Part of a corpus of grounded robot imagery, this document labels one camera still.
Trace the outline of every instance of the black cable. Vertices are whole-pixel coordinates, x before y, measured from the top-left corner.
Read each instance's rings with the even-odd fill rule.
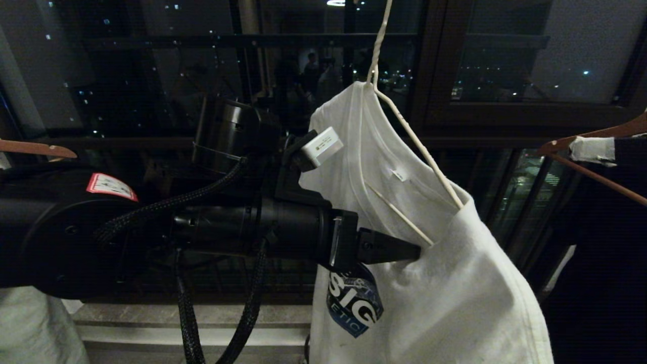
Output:
[[[219,192],[234,181],[238,180],[243,175],[243,167],[246,164],[247,159],[241,158],[241,160],[232,168],[231,171],[229,171],[229,173],[227,173],[227,175],[225,175],[225,177],[222,177],[211,185],[186,194],[152,203],[151,205],[144,206],[142,208],[114,218],[99,227],[94,232],[94,238],[99,244],[105,244],[112,240],[117,234],[134,225],[150,221],[163,212],[169,212],[178,207],[185,206],[189,202],[193,202],[199,198],[203,198],[209,196],[210,194]]]
[[[254,329],[258,312],[261,308],[261,295],[263,287],[263,279],[265,277],[266,266],[266,239],[262,239],[258,254],[256,255],[256,263],[254,264],[254,276],[252,277],[252,288],[250,294],[245,302],[245,309],[236,332],[232,340],[227,345],[225,352],[218,359],[216,364],[231,364],[236,361],[238,355],[247,344],[247,339]],[[193,304],[191,296],[186,289],[184,279],[181,274],[180,265],[181,252],[178,250],[175,255],[175,278],[177,281],[178,291],[178,310],[180,312],[180,324],[182,328],[182,343],[184,345],[184,355],[187,364],[204,364],[204,355],[202,347],[200,346],[200,334],[198,332],[198,325],[195,320],[195,313],[193,311]]]

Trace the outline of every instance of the printed logo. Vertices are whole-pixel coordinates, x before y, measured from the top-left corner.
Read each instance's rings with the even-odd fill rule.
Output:
[[[362,335],[384,312],[375,278],[362,264],[346,273],[330,272],[329,278],[326,304],[330,316],[353,337]]]

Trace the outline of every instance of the brown hanger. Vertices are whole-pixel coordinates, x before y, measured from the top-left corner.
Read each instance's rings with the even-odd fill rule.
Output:
[[[0,152],[51,155],[53,157],[76,158],[76,153],[64,146],[31,142],[4,141],[0,139]]]
[[[631,137],[632,135],[642,134],[642,133],[647,133],[647,112],[643,113],[636,119],[633,119],[632,121],[626,122],[622,125],[618,125],[612,128],[607,128],[602,130],[591,131],[590,133],[574,135],[572,137],[561,138],[561,139],[557,139],[556,141],[548,142],[542,145],[541,148],[539,148],[539,150],[537,151],[537,154],[547,155],[548,157],[553,158],[555,161],[558,161],[563,165],[567,165],[572,169],[576,170],[577,172],[580,172],[587,177],[593,178],[594,180],[604,184],[605,186],[617,192],[620,192],[621,194],[624,194],[625,196],[629,197],[633,201],[636,201],[640,204],[647,206],[647,198],[637,194],[636,192],[622,185],[619,185],[616,182],[613,182],[608,178],[600,176],[599,174],[591,171],[588,168],[584,168],[583,166],[580,166],[579,164],[572,162],[557,154],[557,152],[559,152],[560,150],[568,150],[569,145],[571,145],[571,143],[575,140],[576,137],[623,138],[623,137]]]

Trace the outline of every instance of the small white tag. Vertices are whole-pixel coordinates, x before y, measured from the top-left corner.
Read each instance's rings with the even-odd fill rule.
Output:
[[[395,174],[395,177],[398,177],[398,179],[401,180],[402,182],[406,181],[406,178],[402,175],[402,173],[396,170],[391,170],[391,172],[393,172],[393,174]]]
[[[135,191],[129,185],[103,173],[93,174],[85,190],[93,194],[108,194],[138,201]]]

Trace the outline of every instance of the white fabric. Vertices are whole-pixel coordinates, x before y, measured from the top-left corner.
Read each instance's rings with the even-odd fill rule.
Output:
[[[610,163],[615,161],[614,138],[576,137],[569,145],[569,148],[571,149],[571,159],[574,161],[615,166],[615,164]]]
[[[415,262],[368,266],[375,285],[364,273],[319,267],[311,363],[552,363],[528,283],[481,223],[471,196],[452,184],[465,204],[458,210],[433,170],[398,137],[371,86],[355,82],[317,109],[311,129],[328,126],[345,148],[302,174],[301,186],[321,192],[334,208],[357,212],[361,227],[419,244],[422,253]]]
[[[0,290],[0,363],[87,364],[85,347],[60,299],[33,287]]]

